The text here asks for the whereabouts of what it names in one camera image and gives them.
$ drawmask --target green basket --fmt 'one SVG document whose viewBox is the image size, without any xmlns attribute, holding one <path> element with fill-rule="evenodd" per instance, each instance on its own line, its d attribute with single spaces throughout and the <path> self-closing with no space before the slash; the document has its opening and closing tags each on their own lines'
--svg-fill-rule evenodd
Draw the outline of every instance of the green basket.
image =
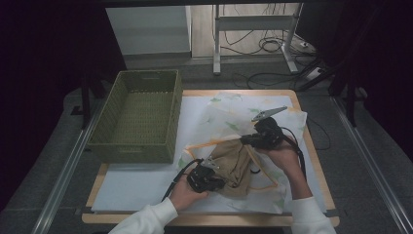
<svg viewBox="0 0 413 234">
<path fill-rule="evenodd" d="M 88 147 L 103 163 L 172 163 L 181 101 L 177 70 L 121 71 Z"/>
</svg>

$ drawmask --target hand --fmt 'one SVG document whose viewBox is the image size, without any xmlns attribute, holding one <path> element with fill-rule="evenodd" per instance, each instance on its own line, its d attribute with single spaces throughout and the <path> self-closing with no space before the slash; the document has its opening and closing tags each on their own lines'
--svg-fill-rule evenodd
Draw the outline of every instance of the hand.
<svg viewBox="0 0 413 234">
<path fill-rule="evenodd" d="M 273 163 L 281 170 L 283 170 L 286 174 L 291 171 L 301 171 L 297 153 L 285 140 L 275 149 L 266 150 L 256 148 L 255 150 L 259 153 L 268 155 L 271 161 L 273 161 Z"/>
<path fill-rule="evenodd" d="M 283 141 L 276 149 L 255 149 L 257 152 L 267 154 L 271 161 L 282 169 L 288 177 L 291 186 L 292 199 L 312 197 L 313 193 L 301 171 L 298 155 L 287 141 Z"/>
<path fill-rule="evenodd" d="M 193 203 L 206 198 L 208 195 L 207 192 L 197 193 L 192 190 L 186 177 L 187 175 L 182 175 L 169 196 L 170 201 L 178 212 L 189 208 Z"/>
</svg>

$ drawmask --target table leg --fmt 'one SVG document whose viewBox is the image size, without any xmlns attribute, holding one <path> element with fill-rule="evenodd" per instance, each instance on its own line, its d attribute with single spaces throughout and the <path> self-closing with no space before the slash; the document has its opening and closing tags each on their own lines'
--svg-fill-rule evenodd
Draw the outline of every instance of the table leg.
<svg viewBox="0 0 413 234">
<path fill-rule="evenodd" d="M 285 57 L 286 63 L 291 73 L 298 73 L 297 66 L 295 65 L 294 59 L 291 56 L 291 52 L 289 48 L 291 46 L 292 37 L 294 36 L 294 33 L 295 33 L 295 28 L 297 27 L 298 19 L 300 18 L 302 7 L 303 7 L 303 4 L 299 3 L 297 8 L 295 9 L 294 15 L 292 16 L 291 26 L 288 30 L 288 34 L 286 36 L 285 42 L 282 43 L 282 54 Z"/>
<path fill-rule="evenodd" d="M 219 5 L 215 5 L 215 48 L 213 52 L 213 74 L 221 74 L 221 55 L 219 46 Z"/>
</svg>

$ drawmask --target metal frame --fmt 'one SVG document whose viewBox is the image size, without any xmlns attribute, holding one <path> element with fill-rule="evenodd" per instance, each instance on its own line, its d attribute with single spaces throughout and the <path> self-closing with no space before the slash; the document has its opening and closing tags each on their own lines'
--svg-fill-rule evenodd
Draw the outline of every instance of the metal frame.
<svg viewBox="0 0 413 234">
<path fill-rule="evenodd" d="M 364 143 L 361 135 L 359 134 L 356 127 L 353 127 L 352 123 L 347 119 L 345 114 L 345 107 L 338 97 L 332 97 L 331 101 L 336 108 L 336 111 L 343 122 L 343 125 L 349 134 L 350 139 L 352 140 L 356 150 L 364 163 L 365 168 L 370 173 L 371 178 L 373 179 L 377 190 L 383 198 L 386 206 L 388 207 L 395 224 L 397 225 L 400 233 L 409 234 L 413 233 L 413 225 L 410 221 L 406 210 L 401 205 L 394 191 L 386 181 L 385 176 L 380 170 L 379 166 L 374 159 L 374 155 L 368 150 L 367 146 Z"/>
<path fill-rule="evenodd" d="M 244 16 L 221 17 L 219 5 L 215 5 L 215 47 L 213 53 L 213 74 L 221 74 L 221 55 L 219 46 L 220 31 L 242 30 L 288 30 L 285 43 L 282 44 L 282 53 L 291 73 L 298 73 L 297 66 L 289 50 L 292 37 L 295 33 L 303 4 L 299 3 L 292 16 Z"/>
<path fill-rule="evenodd" d="M 63 168 L 56 180 L 55 186 L 46 201 L 45 207 L 40 213 L 31 233 L 41 234 L 48 233 L 52 222 L 55 218 L 57 209 L 60 205 L 61 200 L 66 192 L 67 186 L 69 185 L 70 179 L 77 167 L 79 159 L 85 149 L 89 136 L 91 135 L 94 124 L 97 122 L 98 113 L 100 113 L 103 108 L 104 100 L 97 100 L 94 106 L 94 115 L 89 122 L 86 129 L 82 130 L 79 137 L 74 145 L 72 151 L 70 152 L 67 161 L 64 163 Z"/>
</svg>

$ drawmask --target white sleeve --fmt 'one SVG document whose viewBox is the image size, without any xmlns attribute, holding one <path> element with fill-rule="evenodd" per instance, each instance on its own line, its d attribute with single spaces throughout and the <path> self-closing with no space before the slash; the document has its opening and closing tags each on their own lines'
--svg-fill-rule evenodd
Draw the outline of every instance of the white sleeve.
<svg viewBox="0 0 413 234">
<path fill-rule="evenodd" d="M 294 234 L 336 233 L 314 197 L 292 200 L 292 219 L 291 230 Z"/>
<path fill-rule="evenodd" d="M 178 216 L 175 207 L 169 198 L 155 206 L 146 206 L 142 211 L 132 214 L 109 234 L 155 234 L 164 233 L 164 227 Z"/>
</svg>

